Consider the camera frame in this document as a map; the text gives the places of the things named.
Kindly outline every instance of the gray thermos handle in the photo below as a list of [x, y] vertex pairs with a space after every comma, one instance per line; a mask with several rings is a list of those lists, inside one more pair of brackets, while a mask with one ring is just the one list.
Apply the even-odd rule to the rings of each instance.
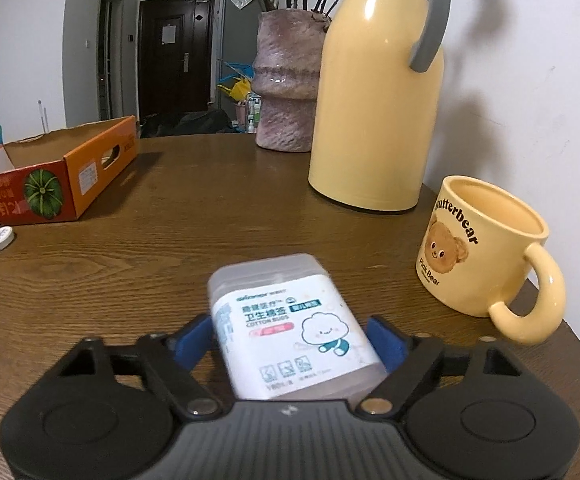
[[449, 14], [450, 0], [430, 0], [423, 32], [410, 53], [409, 65], [415, 72], [430, 68], [446, 33]]

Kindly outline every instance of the bear ear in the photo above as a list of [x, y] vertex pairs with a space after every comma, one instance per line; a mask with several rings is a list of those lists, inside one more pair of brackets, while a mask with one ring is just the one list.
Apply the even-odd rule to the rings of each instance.
[[468, 259], [468, 246], [458, 236], [454, 237], [454, 243], [456, 243], [456, 262], [460, 264]]

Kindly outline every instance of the gray gripper base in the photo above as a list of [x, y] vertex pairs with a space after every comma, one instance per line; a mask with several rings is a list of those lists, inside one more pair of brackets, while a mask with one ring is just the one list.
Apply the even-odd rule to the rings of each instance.
[[388, 422], [345, 402], [237, 402], [228, 415], [188, 424], [137, 480], [442, 480]]

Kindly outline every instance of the yellow mug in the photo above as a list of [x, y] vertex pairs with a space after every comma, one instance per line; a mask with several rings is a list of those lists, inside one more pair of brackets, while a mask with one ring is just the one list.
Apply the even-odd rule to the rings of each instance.
[[[469, 316], [490, 316], [506, 337], [544, 341], [557, 330], [566, 288], [544, 248], [548, 226], [529, 205], [497, 186], [468, 176], [444, 179], [417, 257], [417, 276], [442, 303]], [[530, 268], [539, 279], [532, 312], [517, 316], [508, 303]]]

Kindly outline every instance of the white sticker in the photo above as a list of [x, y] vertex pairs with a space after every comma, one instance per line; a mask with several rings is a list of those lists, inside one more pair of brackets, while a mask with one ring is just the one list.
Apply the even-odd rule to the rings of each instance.
[[81, 196], [92, 189], [92, 186], [97, 182], [98, 175], [96, 174], [96, 163], [92, 161], [90, 165], [86, 166], [78, 174], [78, 186], [81, 188]]
[[238, 399], [279, 397], [380, 362], [327, 276], [230, 292], [212, 320]]
[[177, 26], [166, 25], [161, 30], [161, 44], [169, 44], [177, 42]]

